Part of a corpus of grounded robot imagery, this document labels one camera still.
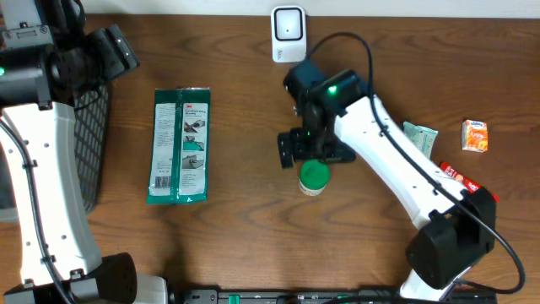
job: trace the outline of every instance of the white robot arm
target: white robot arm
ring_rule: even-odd
[[[375,97],[375,106],[379,117],[388,126],[388,132],[402,149],[455,198],[462,200],[461,191],[465,187],[442,172],[411,143],[388,116],[381,100],[377,97]],[[381,129],[373,117],[368,97],[348,106],[347,114],[343,117],[336,117],[334,132],[343,143],[360,155],[394,192],[417,229],[431,221],[429,213],[434,209],[444,214],[453,207],[452,202],[434,192],[433,187],[425,178],[403,159],[386,137],[381,136]],[[452,283],[441,290],[431,288],[413,270],[408,280],[402,285],[400,293],[406,298],[438,301],[451,287]]]
[[[71,292],[78,301],[107,298],[109,294],[106,290],[100,290],[100,284],[94,289],[93,285],[86,285],[82,280],[92,280],[94,274],[97,278],[103,273],[109,278],[101,277],[97,280],[110,280],[115,279],[114,275],[123,273],[113,269],[107,274],[107,271],[103,270],[112,263],[102,261],[100,249],[86,220],[75,164],[73,108],[57,102],[52,102],[51,109],[46,111],[41,111],[36,104],[11,106],[3,109],[0,119],[25,144],[28,155],[35,164],[33,173],[36,198],[39,202],[38,212],[49,254],[54,257],[57,275],[60,280],[73,282]],[[25,161],[15,142],[4,131],[0,131],[0,142],[8,161],[23,242],[20,275],[24,288],[7,294],[4,300],[8,304],[21,303],[28,294],[33,294],[35,303],[49,302],[51,299],[39,298],[40,292],[34,292],[52,288],[52,278],[42,262],[38,245],[30,185],[26,170],[22,166]],[[120,258],[115,257],[105,259],[114,261],[117,265],[126,261],[126,267],[134,269],[131,258],[126,254]],[[136,277],[133,290],[121,297],[133,296],[136,304],[169,303],[169,291],[163,278],[139,273]],[[118,280],[111,285],[111,289],[120,290],[125,284],[131,283]]]

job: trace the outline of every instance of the white panel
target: white panel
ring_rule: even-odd
[[[310,16],[540,18],[538,0],[83,0],[96,14],[269,16],[278,5],[300,5]]]

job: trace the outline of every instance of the white plug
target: white plug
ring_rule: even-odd
[[[272,10],[272,58],[274,62],[300,62],[305,59],[307,37],[305,11],[296,5]]]

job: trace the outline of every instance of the red object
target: red object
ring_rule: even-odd
[[[481,187],[475,181],[471,180],[470,178],[458,172],[456,169],[452,168],[452,166],[450,166],[447,162],[443,161],[442,163],[440,163],[440,169],[442,169],[449,176],[452,176],[452,178],[454,178],[456,181],[462,183],[470,193],[477,191]],[[494,194],[492,195],[493,195],[493,198],[495,199],[495,202],[498,203],[499,197]]]

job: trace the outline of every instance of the black mesh basket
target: black mesh basket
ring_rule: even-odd
[[[100,189],[101,167],[105,152],[105,135],[111,105],[111,87],[101,86],[101,97],[75,112],[75,160],[83,194],[84,208],[89,214],[95,207]],[[89,104],[99,95],[89,92],[75,101],[75,106]],[[0,149],[0,222],[17,221],[17,209],[8,166]]]

